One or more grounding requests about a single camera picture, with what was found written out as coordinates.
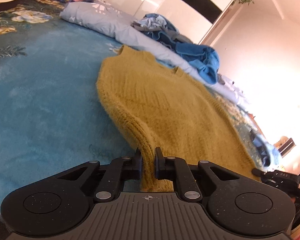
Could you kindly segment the mustard yellow knit sweater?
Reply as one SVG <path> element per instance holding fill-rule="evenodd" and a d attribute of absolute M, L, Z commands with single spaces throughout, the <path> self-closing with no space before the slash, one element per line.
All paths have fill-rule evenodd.
<path fill-rule="evenodd" d="M 141 189 L 171 191 L 155 176 L 155 148 L 196 164 L 208 160 L 252 178 L 255 163 L 230 115 L 200 82 L 167 68 L 147 51 L 122 46 L 101 63 L 96 89 L 101 105 L 142 154 Z"/>

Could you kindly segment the light blue floral duvet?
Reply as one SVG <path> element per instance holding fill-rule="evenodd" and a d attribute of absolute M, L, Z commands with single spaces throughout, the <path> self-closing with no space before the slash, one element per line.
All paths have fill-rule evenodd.
<path fill-rule="evenodd" d="M 211 88 L 215 92 L 227 98 L 244 111 L 249 111 L 249 104 L 242 92 L 230 83 L 230 79 L 221 77 L 225 84 L 210 84 L 204 80 L 196 68 L 175 52 L 166 48 L 159 42 L 147 37 L 140 31 L 134 29 L 131 24 L 133 16 L 112 7 L 111 4 L 96 0 L 94 3 L 70 2 L 61 11 L 60 17 L 70 23 L 97 31 L 112 37 L 117 42 L 126 44 L 134 49 L 144 50 L 152 53 L 156 59 L 170 66 L 181 67 L 183 71 Z"/>

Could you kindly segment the teal floral bed blanket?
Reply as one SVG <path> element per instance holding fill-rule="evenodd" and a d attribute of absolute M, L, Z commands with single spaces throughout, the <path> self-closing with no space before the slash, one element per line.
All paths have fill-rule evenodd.
<path fill-rule="evenodd" d="M 13 190 L 131 149 L 95 83 L 119 42 L 60 18 L 55 0 L 0 5 L 0 206 Z"/>

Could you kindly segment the light blue folded garment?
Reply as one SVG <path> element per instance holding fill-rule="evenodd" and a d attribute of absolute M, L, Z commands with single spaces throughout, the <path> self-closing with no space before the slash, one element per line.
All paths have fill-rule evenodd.
<path fill-rule="evenodd" d="M 282 156 L 279 150 L 274 145 L 270 144 L 264 135 L 251 129 L 250 139 L 257 149 L 264 167 L 278 167 L 281 164 Z"/>

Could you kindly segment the blue fleece jacket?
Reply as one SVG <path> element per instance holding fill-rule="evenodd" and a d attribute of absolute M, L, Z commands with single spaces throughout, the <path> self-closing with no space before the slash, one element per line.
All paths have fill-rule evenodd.
<path fill-rule="evenodd" d="M 192 43 L 164 16 L 146 14 L 141 20 L 132 22 L 131 26 L 175 52 L 194 67 L 207 83 L 214 85 L 218 82 L 217 52 L 210 46 Z"/>

